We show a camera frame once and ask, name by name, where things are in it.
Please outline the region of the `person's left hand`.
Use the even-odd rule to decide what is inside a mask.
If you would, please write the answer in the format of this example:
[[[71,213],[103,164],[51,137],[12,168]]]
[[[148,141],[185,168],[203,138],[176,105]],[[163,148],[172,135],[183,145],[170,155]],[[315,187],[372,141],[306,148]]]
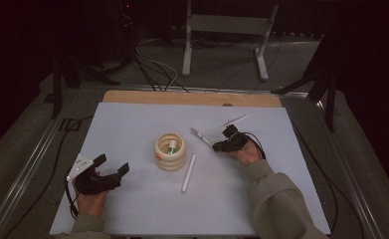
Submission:
[[[74,190],[77,196],[77,205],[80,214],[91,215],[95,217],[101,217],[107,198],[107,191],[94,194],[84,195],[81,194],[77,187],[74,186]]]

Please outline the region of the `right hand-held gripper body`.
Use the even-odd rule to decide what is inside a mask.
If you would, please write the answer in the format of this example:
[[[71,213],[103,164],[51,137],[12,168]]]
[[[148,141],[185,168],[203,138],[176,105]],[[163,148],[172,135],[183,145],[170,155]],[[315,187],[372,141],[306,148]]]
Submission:
[[[230,119],[226,123],[223,124],[223,128],[225,129],[227,125],[233,124],[235,125],[235,122],[242,120],[246,117],[246,115],[243,115],[241,117]],[[245,144],[248,142],[249,138],[243,133],[238,132],[236,135],[232,136],[231,138],[226,138],[223,140],[223,150],[221,152],[230,152],[230,151],[237,151],[242,149]]]

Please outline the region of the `white table mat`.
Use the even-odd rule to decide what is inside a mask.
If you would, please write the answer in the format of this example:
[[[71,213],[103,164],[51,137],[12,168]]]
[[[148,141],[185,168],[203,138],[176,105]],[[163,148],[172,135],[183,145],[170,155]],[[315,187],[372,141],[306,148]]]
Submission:
[[[214,152],[191,133],[210,142],[223,139],[223,124],[235,122],[262,144],[271,168],[285,173],[302,192],[314,225],[330,231],[320,200],[283,108],[206,107],[101,103],[81,154],[106,162],[99,170],[115,172],[129,163],[121,186],[111,191],[103,213],[104,230],[121,236],[253,236],[247,197],[248,177],[238,161]],[[187,144],[187,161],[176,171],[158,167],[156,139],[176,132]],[[193,153],[197,159],[186,193],[181,186]]]

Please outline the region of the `black tripod stand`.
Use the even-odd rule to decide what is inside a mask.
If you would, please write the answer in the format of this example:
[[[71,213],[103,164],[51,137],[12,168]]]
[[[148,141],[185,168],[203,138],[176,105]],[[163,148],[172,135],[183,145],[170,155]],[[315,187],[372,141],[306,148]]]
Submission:
[[[52,70],[53,70],[53,114],[52,118],[56,119],[60,114],[63,108],[63,87],[62,81],[66,81],[70,88],[78,88],[80,82],[76,77],[72,77],[72,70],[80,69],[83,72],[89,74],[91,77],[94,77],[97,81],[109,86],[117,86],[118,82],[114,82],[107,77],[96,72],[89,66],[81,63],[77,59],[71,56],[54,56],[52,61]]]
[[[302,77],[281,89],[272,90],[272,94],[285,95],[313,82],[307,98],[310,101],[318,102],[326,94],[324,121],[330,131],[334,131],[333,115],[338,76],[337,47],[338,44],[333,36],[330,33],[324,34]]]

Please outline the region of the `grey metal stand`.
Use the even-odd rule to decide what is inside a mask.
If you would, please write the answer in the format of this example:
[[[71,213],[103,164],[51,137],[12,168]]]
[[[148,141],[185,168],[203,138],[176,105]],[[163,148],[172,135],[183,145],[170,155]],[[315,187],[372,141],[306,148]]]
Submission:
[[[260,35],[261,45],[254,50],[255,58],[260,74],[260,79],[265,82],[269,79],[269,67],[265,63],[265,50],[273,30],[276,15],[279,10],[278,4],[273,4],[267,18],[251,18],[240,16],[222,16],[193,14],[192,0],[187,0],[186,10],[186,38],[183,56],[182,75],[189,76],[191,72],[192,45],[191,35],[193,31],[207,33],[230,33]]]

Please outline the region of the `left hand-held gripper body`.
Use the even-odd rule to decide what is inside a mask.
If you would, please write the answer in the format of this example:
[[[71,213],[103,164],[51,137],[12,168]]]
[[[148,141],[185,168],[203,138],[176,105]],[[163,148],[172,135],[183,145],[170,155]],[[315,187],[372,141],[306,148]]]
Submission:
[[[117,172],[98,175],[94,160],[79,154],[66,177],[66,182],[75,182],[77,190],[84,195],[94,195],[120,187],[121,178]]]

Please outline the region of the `cream ribbed pen holder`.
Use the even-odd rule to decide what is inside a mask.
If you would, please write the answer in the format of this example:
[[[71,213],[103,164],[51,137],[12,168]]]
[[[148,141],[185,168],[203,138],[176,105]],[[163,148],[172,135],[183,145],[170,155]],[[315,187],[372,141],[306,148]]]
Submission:
[[[177,151],[174,154],[168,153],[170,139],[177,141]],[[160,135],[154,144],[155,159],[159,168],[166,171],[179,170],[186,161],[186,142],[183,137],[174,132]]]

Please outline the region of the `clear pen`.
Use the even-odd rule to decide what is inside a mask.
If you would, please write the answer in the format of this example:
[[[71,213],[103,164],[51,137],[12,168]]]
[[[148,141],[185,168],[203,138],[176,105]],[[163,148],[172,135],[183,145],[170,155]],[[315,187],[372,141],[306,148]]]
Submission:
[[[213,143],[210,142],[202,133],[200,133],[196,128],[190,127],[191,133],[195,135],[197,138],[205,142],[208,146],[212,147]]]

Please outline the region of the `black floor bracket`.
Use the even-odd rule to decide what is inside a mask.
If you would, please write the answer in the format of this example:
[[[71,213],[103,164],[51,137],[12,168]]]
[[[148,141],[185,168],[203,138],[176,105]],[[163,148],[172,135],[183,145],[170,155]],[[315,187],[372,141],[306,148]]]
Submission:
[[[78,119],[63,119],[59,131],[79,131],[82,122]]]

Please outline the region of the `person's right hand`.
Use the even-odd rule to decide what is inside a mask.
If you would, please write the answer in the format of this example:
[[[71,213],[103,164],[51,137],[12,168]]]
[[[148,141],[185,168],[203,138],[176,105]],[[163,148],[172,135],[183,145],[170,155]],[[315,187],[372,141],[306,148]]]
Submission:
[[[251,140],[242,149],[230,152],[230,155],[237,158],[245,167],[262,159],[260,149]]]

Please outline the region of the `white stick pen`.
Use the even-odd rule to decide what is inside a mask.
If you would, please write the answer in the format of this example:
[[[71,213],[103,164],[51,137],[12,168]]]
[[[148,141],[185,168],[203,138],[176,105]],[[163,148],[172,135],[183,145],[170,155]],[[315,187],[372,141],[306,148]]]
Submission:
[[[190,162],[189,162],[189,165],[188,165],[188,168],[187,168],[187,171],[186,171],[186,174],[185,174],[182,186],[181,186],[181,192],[182,193],[186,193],[187,192],[187,188],[188,188],[188,185],[189,185],[189,182],[190,182],[190,178],[191,178],[191,175],[192,175],[192,171],[193,171],[196,159],[197,159],[197,153],[193,153],[192,156],[191,156],[191,159],[190,159]]]

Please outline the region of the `metal frame rail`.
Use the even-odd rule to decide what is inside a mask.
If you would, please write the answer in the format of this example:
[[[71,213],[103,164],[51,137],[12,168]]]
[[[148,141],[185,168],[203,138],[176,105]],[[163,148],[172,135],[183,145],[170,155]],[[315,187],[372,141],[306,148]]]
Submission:
[[[66,110],[74,101],[77,94],[78,91],[76,89],[68,90],[65,94],[62,107],[57,116],[50,120],[46,130],[38,141],[38,144],[33,149],[31,156],[27,159],[23,168],[9,188],[5,198],[2,200],[2,203],[0,204],[0,239],[2,237],[2,231],[5,229],[7,222],[10,220],[34,173],[38,169],[45,152],[50,146],[53,137],[58,131]]]
[[[364,197],[362,190],[359,187],[351,166],[344,150],[341,147],[340,141],[334,132],[328,129],[325,122],[325,110],[326,107],[321,101],[314,103],[316,114],[319,118],[320,124],[323,126],[325,134],[334,150],[335,157],[338,162],[340,173],[343,177],[344,183],[352,199],[353,208],[357,213],[360,225],[363,228],[363,234],[365,239],[384,239],[380,227],[378,226],[373,213]]]

